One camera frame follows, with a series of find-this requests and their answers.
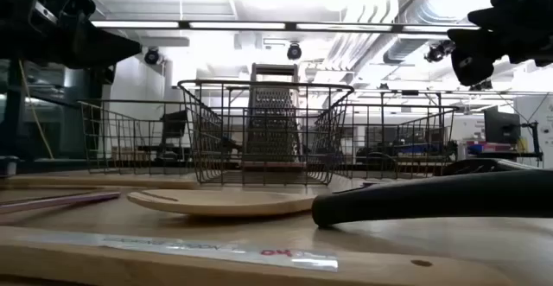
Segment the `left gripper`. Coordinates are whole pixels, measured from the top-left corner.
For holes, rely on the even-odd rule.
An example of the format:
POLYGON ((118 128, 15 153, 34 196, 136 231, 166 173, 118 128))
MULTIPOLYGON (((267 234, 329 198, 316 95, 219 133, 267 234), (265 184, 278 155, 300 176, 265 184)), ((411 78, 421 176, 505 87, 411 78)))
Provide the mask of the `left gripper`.
POLYGON ((93 0, 0 0, 0 59, 62 62, 96 84, 112 84, 118 63, 142 51, 139 42, 94 26, 93 0))

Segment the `black computer monitor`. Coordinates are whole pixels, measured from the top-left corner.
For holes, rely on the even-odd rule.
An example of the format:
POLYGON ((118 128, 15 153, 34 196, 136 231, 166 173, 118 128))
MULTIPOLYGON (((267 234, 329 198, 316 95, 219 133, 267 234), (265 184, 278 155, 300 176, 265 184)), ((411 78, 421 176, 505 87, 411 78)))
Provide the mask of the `black computer monitor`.
POLYGON ((484 110, 485 138, 488 143, 515 144, 520 136, 520 117, 493 107, 484 110))

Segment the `white board panel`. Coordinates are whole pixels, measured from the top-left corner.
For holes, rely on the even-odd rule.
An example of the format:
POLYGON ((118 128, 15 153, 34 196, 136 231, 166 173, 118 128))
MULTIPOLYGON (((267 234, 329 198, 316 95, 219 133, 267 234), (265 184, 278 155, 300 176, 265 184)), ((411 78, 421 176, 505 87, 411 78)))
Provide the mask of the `white board panel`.
POLYGON ((535 151, 532 135, 537 134, 539 150, 543 160, 535 157, 518 158, 518 162, 540 168, 553 168, 553 94, 549 96, 523 96, 514 99, 515 109, 520 115, 520 123, 537 122, 537 131, 522 128, 519 147, 523 152, 535 151))

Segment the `wooden spatula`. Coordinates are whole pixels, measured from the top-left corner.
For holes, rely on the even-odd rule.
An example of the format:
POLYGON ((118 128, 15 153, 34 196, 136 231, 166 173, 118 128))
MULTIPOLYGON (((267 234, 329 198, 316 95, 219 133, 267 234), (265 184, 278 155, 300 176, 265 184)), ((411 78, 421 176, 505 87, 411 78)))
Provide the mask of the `wooden spatula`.
POLYGON ((0 179, 11 187, 150 187, 195 189, 200 184, 180 178, 146 175, 14 175, 0 179))

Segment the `black handle foreground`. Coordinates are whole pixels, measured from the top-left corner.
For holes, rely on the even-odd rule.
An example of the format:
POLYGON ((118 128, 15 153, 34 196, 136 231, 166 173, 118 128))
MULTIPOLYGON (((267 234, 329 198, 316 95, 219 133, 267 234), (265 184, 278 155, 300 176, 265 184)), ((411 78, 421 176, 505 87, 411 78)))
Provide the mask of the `black handle foreground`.
POLYGON ((320 227, 389 219, 553 218, 553 170, 439 176, 358 187, 315 197, 320 227))

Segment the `long ceiling light strip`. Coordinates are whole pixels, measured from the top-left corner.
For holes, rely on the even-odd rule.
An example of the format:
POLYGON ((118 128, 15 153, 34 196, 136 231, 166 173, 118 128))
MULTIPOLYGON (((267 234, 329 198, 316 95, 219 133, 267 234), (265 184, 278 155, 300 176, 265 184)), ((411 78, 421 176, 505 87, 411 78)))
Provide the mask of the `long ceiling light strip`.
POLYGON ((449 29, 477 29, 471 24, 402 24, 347 22, 270 22, 270 21, 92 21, 102 29, 174 29, 201 31, 284 31, 445 35, 449 29))

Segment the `pink-handled box grater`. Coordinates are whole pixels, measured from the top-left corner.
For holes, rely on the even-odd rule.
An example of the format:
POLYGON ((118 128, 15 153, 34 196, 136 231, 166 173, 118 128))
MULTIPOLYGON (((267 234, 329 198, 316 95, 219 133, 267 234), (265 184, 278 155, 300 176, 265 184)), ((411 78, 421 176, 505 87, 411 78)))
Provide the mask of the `pink-handled box grater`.
POLYGON ((248 170, 299 168, 296 65, 251 66, 241 166, 248 170))

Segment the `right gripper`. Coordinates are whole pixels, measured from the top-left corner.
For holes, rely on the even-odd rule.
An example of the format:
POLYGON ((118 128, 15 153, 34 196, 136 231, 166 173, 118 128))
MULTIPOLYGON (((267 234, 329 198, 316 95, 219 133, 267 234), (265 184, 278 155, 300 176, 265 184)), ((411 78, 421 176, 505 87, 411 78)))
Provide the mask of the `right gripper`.
POLYGON ((488 79, 494 63, 506 55, 519 64, 534 60, 537 67, 553 64, 553 0, 490 0, 467 19, 477 29, 449 29, 454 74, 463 86, 488 79))

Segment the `silver ventilation duct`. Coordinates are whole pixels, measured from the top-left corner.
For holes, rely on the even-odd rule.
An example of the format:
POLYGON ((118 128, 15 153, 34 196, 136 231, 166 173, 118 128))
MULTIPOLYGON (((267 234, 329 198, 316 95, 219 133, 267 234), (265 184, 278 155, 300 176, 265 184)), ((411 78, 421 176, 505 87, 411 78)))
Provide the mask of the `silver ventilation duct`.
MULTIPOLYGON (((413 0, 400 10, 396 22, 406 24, 448 24, 460 21, 467 13, 461 0, 413 0)), ((426 44, 426 39, 409 39, 397 36, 383 55, 383 62, 400 64, 411 53, 426 44)))

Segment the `dark office chair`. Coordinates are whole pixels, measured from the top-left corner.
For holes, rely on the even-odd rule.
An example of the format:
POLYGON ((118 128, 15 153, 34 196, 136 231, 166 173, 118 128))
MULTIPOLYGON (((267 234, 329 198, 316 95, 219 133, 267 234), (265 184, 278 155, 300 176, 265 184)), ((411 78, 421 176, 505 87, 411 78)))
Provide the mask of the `dark office chair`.
POLYGON ((190 147, 183 142, 188 126, 187 110, 164 113, 161 139, 156 151, 156 159, 160 161, 187 161, 190 147))

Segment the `iridescent purple table knife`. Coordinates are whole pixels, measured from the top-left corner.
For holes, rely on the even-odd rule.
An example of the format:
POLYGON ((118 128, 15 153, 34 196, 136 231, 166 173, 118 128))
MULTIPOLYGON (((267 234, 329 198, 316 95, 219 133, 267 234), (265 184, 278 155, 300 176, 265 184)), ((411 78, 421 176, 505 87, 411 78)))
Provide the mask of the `iridescent purple table knife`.
POLYGON ((0 214, 17 213, 77 203, 113 200, 118 198, 120 195, 120 192, 91 192, 0 202, 0 214))

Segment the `black office desk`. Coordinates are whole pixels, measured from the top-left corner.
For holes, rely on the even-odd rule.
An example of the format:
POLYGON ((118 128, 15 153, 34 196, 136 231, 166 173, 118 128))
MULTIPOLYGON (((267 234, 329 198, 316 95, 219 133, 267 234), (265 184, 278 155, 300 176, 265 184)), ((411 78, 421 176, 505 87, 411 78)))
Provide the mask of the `black office desk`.
POLYGON ((466 157, 506 159, 517 161, 518 158, 534 158, 543 160, 543 152, 528 151, 524 147, 508 143, 487 143, 482 141, 467 141, 464 147, 466 157))

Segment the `wooden spork small label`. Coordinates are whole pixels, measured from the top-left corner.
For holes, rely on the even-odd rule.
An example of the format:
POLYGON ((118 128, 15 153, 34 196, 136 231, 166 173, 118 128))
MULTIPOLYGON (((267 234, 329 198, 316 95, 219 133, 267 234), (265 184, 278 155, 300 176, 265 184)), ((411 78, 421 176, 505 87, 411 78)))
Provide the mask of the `wooden spork small label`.
POLYGON ((150 189, 127 199, 152 210, 208 217, 265 217, 308 211, 313 195, 265 191, 150 189))

